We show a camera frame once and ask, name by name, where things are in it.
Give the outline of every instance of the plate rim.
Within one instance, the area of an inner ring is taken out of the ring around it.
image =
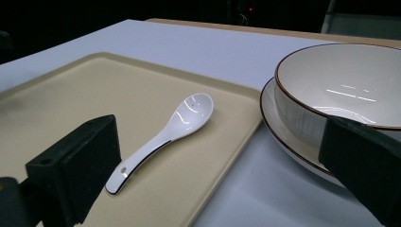
[[[304,157],[302,154],[300,154],[299,152],[296,151],[295,148],[292,148],[288,143],[286,143],[285,139],[281,138],[278,133],[276,132],[277,130],[273,128],[272,124],[270,124],[269,120],[266,117],[266,113],[264,111],[264,106],[263,106],[263,100],[264,98],[264,94],[270,90],[270,89],[274,89],[274,87],[270,88],[270,86],[276,82],[275,78],[271,78],[269,79],[269,81],[265,84],[265,86],[262,89],[262,92],[260,93],[260,100],[259,100],[259,104],[260,104],[260,111],[262,113],[262,117],[263,117],[263,122],[264,124],[268,127],[269,131],[271,132],[271,134],[273,135],[273,137],[275,138],[275,141],[280,145],[280,147],[282,149],[285,150],[285,152],[292,158],[294,159],[297,163],[299,163],[301,166],[305,167],[306,169],[308,169],[309,171],[312,171],[314,174],[326,179],[327,181],[337,184],[341,187],[344,187],[340,181],[334,176],[333,173],[331,173],[329,170],[316,165],[315,163],[313,163],[311,160],[307,159],[306,157]],[[273,101],[271,103],[271,105],[274,107],[274,111],[277,112],[276,104]],[[284,129],[286,129],[287,127],[284,125],[284,123],[282,123],[282,126]]]

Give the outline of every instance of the white ceramic spoon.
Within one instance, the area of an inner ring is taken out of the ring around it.
[[[118,165],[106,182],[106,190],[117,194],[132,172],[151,154],[202,127],[212,115],[213,107],[213,100],[207,94],[194,94],[186,98],[155,137]]]

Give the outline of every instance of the wooden table edge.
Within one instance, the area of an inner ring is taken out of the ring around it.
[[[375,44],[375,45],[383,45],[396,48],[401,47],[401,41],[398,40],[386,40],[386,39],[366,38],[366,37],[356,37],[356,36],[343,36],[334,34],[279,30],[279,29],[252,27],[252,26],[233,26],[233,25],[213,24],[204,22],[179,21],[179,20],[169,20],[161,18],[151,18],[148,19],[147,21],[153,23],[171,24],[179,26],[199,26],[199,27],[245,31],[245,32],[262,33],[270,35],[299,37],[299,38],[307,38],[315,40],[326,40],[326,41],[342,42],[350,44]]]

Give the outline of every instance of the white table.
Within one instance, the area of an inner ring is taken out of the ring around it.
[[[103,51],[261,90],[285,55],[325,43],[330,41],[127,20],[0,65],[0,91]],[[287,156],[262,124],[194,225],[366,227],[380,223],[349,191]]]

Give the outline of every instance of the white bowl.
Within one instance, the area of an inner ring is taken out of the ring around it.
[[[365,123],[401,141],[401,50],[324,44],[286,56],[275,71],[277,112],[319,148],[329,114]]]

